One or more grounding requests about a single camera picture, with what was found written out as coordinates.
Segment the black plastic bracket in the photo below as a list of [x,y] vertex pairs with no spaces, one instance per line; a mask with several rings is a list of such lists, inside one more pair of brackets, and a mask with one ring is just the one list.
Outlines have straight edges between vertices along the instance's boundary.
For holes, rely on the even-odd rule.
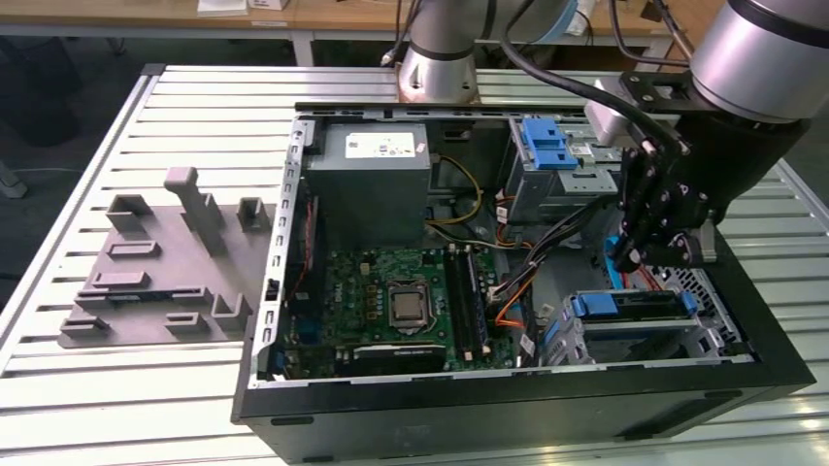
[[142,75],[145,76],[161,76],[168,69],[168,65],[164,63],[149,63],[142,69]]
[[649,114],[712,114],[720,110],[697,93],[691,72],[643,73],[620,76],[636,105]]

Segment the yellow wire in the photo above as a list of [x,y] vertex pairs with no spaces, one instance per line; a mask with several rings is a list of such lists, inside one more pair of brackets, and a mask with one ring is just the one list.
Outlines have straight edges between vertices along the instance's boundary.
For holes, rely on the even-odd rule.
[[453,165],[456,165],[456,167],[464,172],[464,174],[472,181],[473,185],[476,186],[476,195],[479,199],[476,200],[476,207],[469,214],[467,214],[465,216],[460,216],[459,218],[444,218],[444,219],[428,220],[426,224],[429,225],[452,225],[452,224],[463,223],[464,221],[468,221],[471,218],[476,216],[476,214],[479,214],[479,211],[481,210],[481,205],[484,204],[484,195],[481,193],[481,186],[479,185],[479,181],[476,180],[476,177],[472,176],[472,173],[469,173],[469,170],[467,170],[464,166],[459,163],[459,161],[455,160],[452,157],[449,157],[448,155],[441,155],[441,158],[447,160],[448,162],[451,162]]

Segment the wire bundle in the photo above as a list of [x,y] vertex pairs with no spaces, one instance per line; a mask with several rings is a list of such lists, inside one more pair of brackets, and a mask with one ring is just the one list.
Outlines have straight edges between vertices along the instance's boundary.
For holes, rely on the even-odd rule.
[[516,272],[515,277],[503,284],[500,284],[493,290],[493,293],[499,295],[505,293],[513,287],[519,286],[516,293],[507,301],[507,304],[504,305],[503,310],[496,317],[496,325],[524,326],[520,322],[505,319],[504,317],[507,316],[509,307],[516,303],[519,298],[521,298],[524,293],[528,291],[528,288],[531,287],[531,284],[536,279],[539,268],[547,259],[549,251],[556,246],[559,246],[564,240],[576,235],[583,230],[583,228],[585,228],[585,225],[593,218],[596,212],[599,212],[599,210],[608,206],[615,200],[615,195],[601,196],[593,199],[593,201],[591,201],[580,210],[577,210],[573,214],[561,219],[549,228],[545,235],[531,249],[528,257],[525,258],[524,264]]

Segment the wooden desk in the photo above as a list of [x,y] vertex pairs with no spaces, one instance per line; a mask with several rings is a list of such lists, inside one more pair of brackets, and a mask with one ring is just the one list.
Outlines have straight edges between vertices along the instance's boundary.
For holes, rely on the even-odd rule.
[[[651,21],[639,16],[648,0],[629,0],[631,6],[620,5],[620,26],[625,37],[669,35],[663,22]],[[298,0],[293,24],[300,29],[341,29],[361,31],[394,31],[394,13],[397,0]],[[404,12],[412,0],[404,0]],[[601,0],[591,15],[593,34],[611,36],[611,17],[608,15],[608,0]]]
[[[597,5],[591,18],[599,46],[616,45],[607,1]],[[621,8],[623,30],[632,47],[645,47],[645,54],[663,57],[672,39],[663,23],[639,17],[645,1],[631,0],[631,13]],[[402,17],[409,3],[405,0]],[[316,40],[394,39],[397,0],[292,0],[281,12],[252,9],[244,17],[198,17],[197,4],[198,0],[0,0],[0,34],[289,39],[300,66],[314,66]],[[583,45],[585,38],[565,35],[555,43]]]
[[198,17],[198,0],[0,0],[0,22],[115,27],[254,28],[256,21],[290,27],[300,1],[284,11],[252,10],[244,17]]

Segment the sticker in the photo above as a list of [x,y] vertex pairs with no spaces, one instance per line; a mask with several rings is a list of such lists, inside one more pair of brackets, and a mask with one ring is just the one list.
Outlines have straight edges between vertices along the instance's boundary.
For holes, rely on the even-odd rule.
[[252,21],[250,25],[261,27],[288,27],[288,23],[285,21]]
[[533,343],[533,340],[531,340],[527,333],[521,336],[521,348],[524,348],[531,355],[536,353],[536,343]]
[[591,150],[591,145],[588,143],[580,143],[571,146],[571,154],[572,155],[593,155],[593,150]]
[[507,218],[509,217],[507,207],[496,207],[496,217],[499,218],[499,223],[507,223]]
[[346,137],[346,158],[416,157],[413,133],[352,133]]

